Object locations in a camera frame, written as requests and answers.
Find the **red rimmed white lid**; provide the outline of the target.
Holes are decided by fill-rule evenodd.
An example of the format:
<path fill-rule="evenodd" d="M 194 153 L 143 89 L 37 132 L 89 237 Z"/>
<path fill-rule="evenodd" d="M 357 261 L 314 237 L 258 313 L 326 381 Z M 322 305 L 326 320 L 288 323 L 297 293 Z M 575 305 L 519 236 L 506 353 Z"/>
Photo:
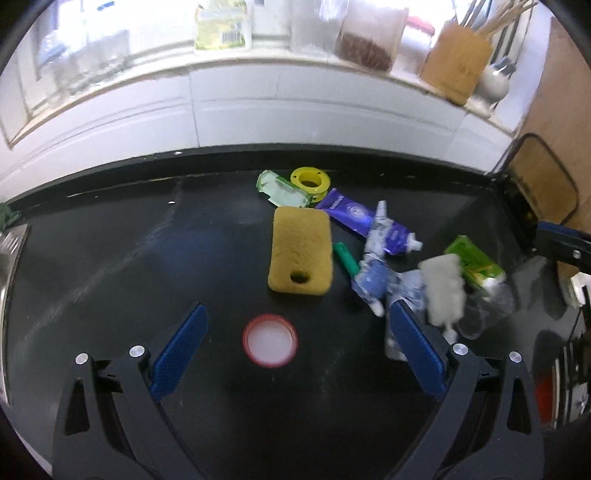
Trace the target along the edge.
<path fill-rule="evenodd" d="M 297 354 L 297 331 L 279 315 L 259 315 L 243 329 L 242 348 L 254 364 L 267 369 L 280 368 Z"/>

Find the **clear plastic container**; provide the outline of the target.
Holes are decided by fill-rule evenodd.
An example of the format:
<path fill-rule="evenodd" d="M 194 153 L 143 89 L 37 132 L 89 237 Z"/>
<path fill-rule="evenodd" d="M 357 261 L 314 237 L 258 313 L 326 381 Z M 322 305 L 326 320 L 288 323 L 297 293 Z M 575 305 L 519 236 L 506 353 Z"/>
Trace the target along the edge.
<path fill-rule="evenodd" d="M 342 0 L 297 0 L 291 2 L 290 51 L 329 57 L 346 16 L 349 2 Z"/>

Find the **green white wrapper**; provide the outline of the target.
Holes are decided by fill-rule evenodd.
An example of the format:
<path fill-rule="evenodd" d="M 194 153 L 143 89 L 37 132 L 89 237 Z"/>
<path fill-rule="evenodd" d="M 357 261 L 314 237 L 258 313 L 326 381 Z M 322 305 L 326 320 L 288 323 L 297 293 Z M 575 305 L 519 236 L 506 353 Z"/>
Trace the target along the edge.
<path fill-rule="evenodd" d="M 270 170 L 264 170 L 259 174 L 256 189 L 266 195 L 267 200 L 276 207 L 304 208 L 311 203 L 310 194 Z"/>

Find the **purple tube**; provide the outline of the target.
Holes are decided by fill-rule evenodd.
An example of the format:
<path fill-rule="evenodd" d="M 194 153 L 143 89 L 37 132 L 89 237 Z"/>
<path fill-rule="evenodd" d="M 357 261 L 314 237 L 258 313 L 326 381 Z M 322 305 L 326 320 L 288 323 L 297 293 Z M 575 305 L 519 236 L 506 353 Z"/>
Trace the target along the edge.
<path fill-rule="evenodd" d="M 375 212 L 342 194 L 338 189 L 332 188 L 315 207 L 325 211 L 329 217 L 349 230 L 362 235 L 363 238 L 368 237 Z M 388 254 L 403 255 L 413 251 L 421 251 L 422 248 L 423 243 L 416 238 L 414 232 L 396 221 L 392 222 L 385 243 L 385 251 Z"/>

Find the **yellow sponge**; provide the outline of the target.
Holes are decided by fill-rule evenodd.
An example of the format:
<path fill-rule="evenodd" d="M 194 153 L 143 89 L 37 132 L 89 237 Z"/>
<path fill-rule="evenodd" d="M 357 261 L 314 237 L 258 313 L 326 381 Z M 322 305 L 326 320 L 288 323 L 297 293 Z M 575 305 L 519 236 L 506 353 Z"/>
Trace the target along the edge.
<path fill-rule="evenodd" d="M 277 207 L 267 285 L 277 293 L 322 296 L 332 286 L 332 230 L 322 210 Z"/>

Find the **green snack packet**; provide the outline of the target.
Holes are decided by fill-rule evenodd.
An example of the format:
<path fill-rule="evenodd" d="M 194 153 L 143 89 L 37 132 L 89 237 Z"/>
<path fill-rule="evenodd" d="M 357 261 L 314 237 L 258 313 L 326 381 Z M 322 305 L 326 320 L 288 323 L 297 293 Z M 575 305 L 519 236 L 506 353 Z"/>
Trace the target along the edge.
<path fill-rule="evenodd" d="M 466 235 L 459 235 L 444 252 L 459 257 L 462 275 L 475 289 L 491 291 L 506 281 L 505 270 Z"/>

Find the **clear plastic cup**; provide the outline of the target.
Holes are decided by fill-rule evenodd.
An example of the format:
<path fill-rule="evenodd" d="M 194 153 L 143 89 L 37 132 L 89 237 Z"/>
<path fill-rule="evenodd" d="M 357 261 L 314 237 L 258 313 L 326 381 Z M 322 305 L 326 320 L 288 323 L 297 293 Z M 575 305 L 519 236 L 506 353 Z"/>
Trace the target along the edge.
<path fill-rule="evenodd" d="M 467 297 L 464 317 L 458 322 L 456 329 L 462 337 L 476 340 L 486 330 L 510 317 L 515 309 L 515 296 L 506 283 L 489 291 L 474 291 Z"/>

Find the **white mortar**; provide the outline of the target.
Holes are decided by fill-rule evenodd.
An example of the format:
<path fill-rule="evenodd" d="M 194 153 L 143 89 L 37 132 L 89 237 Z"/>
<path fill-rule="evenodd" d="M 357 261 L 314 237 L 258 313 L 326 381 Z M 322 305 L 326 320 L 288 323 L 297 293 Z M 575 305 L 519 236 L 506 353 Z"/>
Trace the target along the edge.
<path fill-rule="evenodd" d="M 494 107 L 507 96 L 510 77 L 516 70 L 516 65 L 509 57 L 503 57 L 485 68 L 473 92 L 475 108 L 479 114 L 484 117 L 493 114 Z"/>

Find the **pink lidded jar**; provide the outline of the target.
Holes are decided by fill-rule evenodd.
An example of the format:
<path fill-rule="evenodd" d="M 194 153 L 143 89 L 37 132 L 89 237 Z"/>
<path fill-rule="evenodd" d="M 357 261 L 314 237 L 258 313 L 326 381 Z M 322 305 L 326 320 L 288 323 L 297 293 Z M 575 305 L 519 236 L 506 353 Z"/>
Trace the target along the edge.
<path fill-rule="evenodd" d="M 401 39 L 397 62 L 399 67 L 419 76 L 431 50 L 435 28 L 416 17 L 408 17 Z"/>

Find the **white foam piece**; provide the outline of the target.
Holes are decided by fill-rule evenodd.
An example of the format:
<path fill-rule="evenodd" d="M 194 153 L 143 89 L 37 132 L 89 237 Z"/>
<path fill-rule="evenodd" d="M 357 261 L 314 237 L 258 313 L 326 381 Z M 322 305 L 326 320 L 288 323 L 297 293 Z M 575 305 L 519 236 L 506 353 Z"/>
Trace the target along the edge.
<path fill-rule="evenodd" d="M 431 325 L 450 331 L 464 317 L 467 294 L 460 257 L 444 254 L 419 263 Z"/>

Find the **wooden utensil holder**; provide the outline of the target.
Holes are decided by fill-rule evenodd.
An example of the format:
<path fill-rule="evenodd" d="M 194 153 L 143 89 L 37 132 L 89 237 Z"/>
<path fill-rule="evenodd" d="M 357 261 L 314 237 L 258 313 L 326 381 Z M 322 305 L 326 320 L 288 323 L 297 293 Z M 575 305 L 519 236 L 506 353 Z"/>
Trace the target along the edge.
<path fill-rule="evenodd" d="M 420 78 L 453 104 L 464 106 L 491 54 L 491 43 L 486 37 L 449 21 L 431 49 Z"/>

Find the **crumpled blue white packaging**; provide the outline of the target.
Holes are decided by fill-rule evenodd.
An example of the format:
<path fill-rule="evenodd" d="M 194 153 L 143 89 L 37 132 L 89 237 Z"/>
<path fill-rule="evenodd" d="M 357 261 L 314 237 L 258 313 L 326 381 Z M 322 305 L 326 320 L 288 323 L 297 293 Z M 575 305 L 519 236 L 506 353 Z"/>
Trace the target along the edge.
<path fill-rule="evenodd" d="M 401 297 L 418 316 L 426 316 L 426 292 L 423 274 L 415 269 L 406 273 L 391 270 L 387 262 L 386 245 L 394 221 L 388 217 L 387 202 L 381 200 L 363 247 L 360 271 L 353 276 L 352 287 L 377 317 L 386 317 L 391 299 Z"/>

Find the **green marker pen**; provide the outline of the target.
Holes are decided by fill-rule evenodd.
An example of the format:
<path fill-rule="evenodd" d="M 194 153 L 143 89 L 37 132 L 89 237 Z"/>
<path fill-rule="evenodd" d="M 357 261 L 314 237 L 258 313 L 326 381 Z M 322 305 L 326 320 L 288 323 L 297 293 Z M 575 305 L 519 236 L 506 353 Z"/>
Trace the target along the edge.
<path fill-rule="evenodd" d="M 349 248 L 346 247 L 345 243 L 336 242 L 332 246 L 332 251 L 335 254 L 335 258 L 341 263 L 342 268 L 349 274 L 349 277 L 353 278 L 360 272 L 358 261 L 353 258 L 353 254 L 349 251 Z"/>

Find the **green cloth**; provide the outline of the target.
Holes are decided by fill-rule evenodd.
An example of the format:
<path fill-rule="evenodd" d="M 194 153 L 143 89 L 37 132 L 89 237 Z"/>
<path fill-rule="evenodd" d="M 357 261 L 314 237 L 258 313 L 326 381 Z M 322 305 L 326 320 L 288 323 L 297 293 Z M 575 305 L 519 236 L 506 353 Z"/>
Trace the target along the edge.
<path fill-rule="evenodd" d="M 0 204 L 0 231 L 3 232 L 20 217 L 18 211 L 14 211 L 5 203 Z"/>

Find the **steel sink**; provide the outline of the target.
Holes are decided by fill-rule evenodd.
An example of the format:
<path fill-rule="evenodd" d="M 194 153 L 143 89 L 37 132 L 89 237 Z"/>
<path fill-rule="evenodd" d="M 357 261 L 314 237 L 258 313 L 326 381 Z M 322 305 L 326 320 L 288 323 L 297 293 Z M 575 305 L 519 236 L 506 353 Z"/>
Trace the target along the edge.
<path fill-rule="evenodd" d="M 1 402 L 11 404 L 7 375 L 7 329 L 8 309 L 14 277 L 22 250 L 27 240 L 29 226 L 15 226 L 1 233 L 1 307 L 0 307 L 0 352 L 1 352 Z"/>

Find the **wooden cutting board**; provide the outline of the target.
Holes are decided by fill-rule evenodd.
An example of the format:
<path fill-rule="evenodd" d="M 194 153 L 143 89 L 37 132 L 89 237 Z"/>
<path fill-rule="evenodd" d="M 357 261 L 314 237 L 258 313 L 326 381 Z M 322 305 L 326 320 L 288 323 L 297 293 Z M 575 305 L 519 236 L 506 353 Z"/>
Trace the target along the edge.
<path fill-rule="evenodd" d="M 590 67 L 566 29 L 551 20 L 541 82 L 522 131 L 539 135 L 564 163 L 580 194 L 565 225 L 590 231 Z"/>

